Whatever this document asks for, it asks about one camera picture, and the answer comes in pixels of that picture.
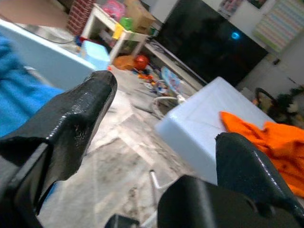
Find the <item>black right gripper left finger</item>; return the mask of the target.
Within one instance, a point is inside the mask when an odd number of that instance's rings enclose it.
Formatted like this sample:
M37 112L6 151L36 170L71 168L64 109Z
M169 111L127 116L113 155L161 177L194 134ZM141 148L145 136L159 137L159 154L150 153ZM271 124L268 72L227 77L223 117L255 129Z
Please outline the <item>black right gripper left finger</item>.
M43 228L44 200L79 170L116 91L110 71L95 71L0 138L0 228Z

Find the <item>yellow cloth piece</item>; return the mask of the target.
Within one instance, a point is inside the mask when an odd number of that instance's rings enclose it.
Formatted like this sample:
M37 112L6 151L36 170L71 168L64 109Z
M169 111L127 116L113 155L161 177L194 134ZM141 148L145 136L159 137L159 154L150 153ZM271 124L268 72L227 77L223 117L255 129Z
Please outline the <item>yellow cloth piece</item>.
M112 38L118 40L124 31L124 27L120 23L116 23Z

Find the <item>brown cardboard box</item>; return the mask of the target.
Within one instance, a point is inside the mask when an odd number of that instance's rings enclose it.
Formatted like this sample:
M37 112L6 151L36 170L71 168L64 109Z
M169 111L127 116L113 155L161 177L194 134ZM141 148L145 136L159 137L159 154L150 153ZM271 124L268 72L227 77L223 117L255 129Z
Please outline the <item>brown cardboard box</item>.
M148 34L155 22L154 16L143 6L140 0L124 0L125 16L132 19L133 32Z

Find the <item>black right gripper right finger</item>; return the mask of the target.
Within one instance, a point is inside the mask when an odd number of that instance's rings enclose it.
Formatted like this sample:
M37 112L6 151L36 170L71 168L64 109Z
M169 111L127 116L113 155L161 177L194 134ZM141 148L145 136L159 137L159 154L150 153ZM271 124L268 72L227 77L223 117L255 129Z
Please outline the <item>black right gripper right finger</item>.
M248 197L260 216L278 221L278 210L291 214L304 228L304 207L270 159L238 133L216 137L218 186Z

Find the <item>white side table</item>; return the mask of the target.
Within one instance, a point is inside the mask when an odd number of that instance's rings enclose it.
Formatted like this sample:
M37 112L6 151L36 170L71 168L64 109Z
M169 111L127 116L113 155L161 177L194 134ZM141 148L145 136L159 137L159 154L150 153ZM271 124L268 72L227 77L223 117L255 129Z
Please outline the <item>white side table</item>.
M102 29L109 29L112 33L115 31L115 26L117 22L111 18L104 10L102 10L101 6L97 3L93 4L92 11L90 16L86 22L86 25L82 31L81 37L85 39L91 38L93 32L100 32ZM132 49L132 56L137 56L142 47L144 46L148 35L131 32L123 29L119 39L112 47L109 52L110 63L114 61L114 59L119 55L126 41L134 41L136 46Z

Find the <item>green toy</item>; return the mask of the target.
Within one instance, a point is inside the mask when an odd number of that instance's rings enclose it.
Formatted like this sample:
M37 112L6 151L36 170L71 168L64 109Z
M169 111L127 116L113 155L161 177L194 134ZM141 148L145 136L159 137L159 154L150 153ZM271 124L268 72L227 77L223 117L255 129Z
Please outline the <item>green toy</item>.
M133 19L132 18L121 17L120 24L127 31L132 31L133 30Z

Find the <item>pale blue folding table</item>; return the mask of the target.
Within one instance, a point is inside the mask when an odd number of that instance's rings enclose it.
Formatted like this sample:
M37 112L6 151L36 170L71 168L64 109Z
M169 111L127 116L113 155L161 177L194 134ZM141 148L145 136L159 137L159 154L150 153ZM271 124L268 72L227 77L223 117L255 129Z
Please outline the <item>pale blue folding table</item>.
M163 141L190 165L196 176L214 185L217 184L215 138L226 130L221 111L258 128L272 121L231 84L217 77L169 111L155 127Z

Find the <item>orange bag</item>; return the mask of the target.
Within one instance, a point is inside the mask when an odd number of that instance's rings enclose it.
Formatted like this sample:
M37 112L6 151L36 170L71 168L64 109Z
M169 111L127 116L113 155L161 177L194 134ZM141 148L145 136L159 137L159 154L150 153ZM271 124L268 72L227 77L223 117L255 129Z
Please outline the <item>orange bag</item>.
M134 58L132 55L119 56L115 58L113 65L120 70L132 70L134 68Z

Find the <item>black television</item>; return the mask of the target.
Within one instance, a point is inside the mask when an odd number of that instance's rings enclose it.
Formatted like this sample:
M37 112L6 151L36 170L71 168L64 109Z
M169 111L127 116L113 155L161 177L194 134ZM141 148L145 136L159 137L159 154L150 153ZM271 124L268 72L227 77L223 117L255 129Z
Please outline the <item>black television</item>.
M179 0L155 39L207 83L236 86L268 54L202 0Z

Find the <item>blue shirt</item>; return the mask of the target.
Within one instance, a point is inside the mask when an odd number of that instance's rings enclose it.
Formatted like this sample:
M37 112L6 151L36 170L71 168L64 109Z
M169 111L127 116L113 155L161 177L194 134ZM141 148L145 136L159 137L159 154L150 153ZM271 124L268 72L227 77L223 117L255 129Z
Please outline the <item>blue shirt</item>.
M10 40L0 34L0 137L18 128L64 91L30 74Z

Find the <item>red ball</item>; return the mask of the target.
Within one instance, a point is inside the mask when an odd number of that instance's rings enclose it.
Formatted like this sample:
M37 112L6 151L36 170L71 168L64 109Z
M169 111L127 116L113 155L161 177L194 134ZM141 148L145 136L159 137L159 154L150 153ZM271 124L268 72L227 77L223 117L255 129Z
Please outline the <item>red ball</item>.
M143 71L148 64L149 64L149 59L144 55L138 55L134 59L134 68L139 71Z

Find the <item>orange shirt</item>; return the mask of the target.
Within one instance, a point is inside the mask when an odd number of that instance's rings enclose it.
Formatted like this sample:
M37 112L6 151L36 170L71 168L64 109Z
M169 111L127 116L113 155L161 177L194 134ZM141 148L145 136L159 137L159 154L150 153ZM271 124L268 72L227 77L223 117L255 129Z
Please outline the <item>orange shirt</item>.
M265 122L263 129L236 115L221 111L226 131L238 133L266 154L292 192L304 198L304 130L295 126Z

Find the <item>light blue storage box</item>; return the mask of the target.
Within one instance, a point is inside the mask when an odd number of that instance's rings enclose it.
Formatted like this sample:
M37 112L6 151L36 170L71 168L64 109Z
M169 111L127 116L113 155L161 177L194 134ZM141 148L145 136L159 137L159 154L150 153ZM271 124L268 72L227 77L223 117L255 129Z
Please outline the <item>light blue storage box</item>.
M110 56L107 49L88 40L82 43L79 56L94 65L96 70L106 70L110 64Z

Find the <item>pink bag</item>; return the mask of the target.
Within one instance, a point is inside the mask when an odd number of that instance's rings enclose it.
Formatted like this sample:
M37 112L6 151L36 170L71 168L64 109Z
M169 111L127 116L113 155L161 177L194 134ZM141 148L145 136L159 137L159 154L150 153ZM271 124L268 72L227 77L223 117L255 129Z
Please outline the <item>pink bag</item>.
M102 5L102 10L116 21L120 21L125 15L125 5L117 0L107 0L107 2Z

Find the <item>red brick pillar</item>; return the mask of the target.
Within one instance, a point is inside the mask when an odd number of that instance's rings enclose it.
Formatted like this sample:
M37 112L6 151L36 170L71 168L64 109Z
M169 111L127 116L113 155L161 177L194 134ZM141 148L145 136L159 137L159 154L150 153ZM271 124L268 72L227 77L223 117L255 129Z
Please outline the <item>red brick pillar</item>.
M67 30L80 36L91 14L96 0L74 0L70 8Z

